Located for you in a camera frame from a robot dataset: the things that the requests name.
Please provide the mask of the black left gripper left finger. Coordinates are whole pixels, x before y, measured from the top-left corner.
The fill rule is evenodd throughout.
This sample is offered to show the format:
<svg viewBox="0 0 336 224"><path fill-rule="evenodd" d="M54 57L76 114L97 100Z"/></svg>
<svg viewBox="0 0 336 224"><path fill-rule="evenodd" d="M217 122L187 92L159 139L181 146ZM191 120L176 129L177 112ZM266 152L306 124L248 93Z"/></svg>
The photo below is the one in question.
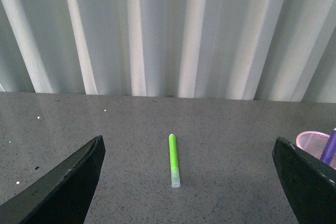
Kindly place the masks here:
<svg viewBox="0 0 336 224"><path fill-rule="evenodd" d="M1 223L84 223L105 155L97 136L1 204Z"/></svg>

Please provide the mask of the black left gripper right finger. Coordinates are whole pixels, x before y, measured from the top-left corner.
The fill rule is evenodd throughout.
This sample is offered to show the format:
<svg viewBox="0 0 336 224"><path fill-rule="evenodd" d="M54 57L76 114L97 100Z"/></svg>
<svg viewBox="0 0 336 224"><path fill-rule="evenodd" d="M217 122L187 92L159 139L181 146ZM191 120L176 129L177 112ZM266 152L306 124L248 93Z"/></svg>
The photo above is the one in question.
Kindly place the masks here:
<svg viewBox="0 0 336 224"><path fill-rule="evenodd" d="M275 168L299 223L335 223L335 169L278 137Z"/></svg>

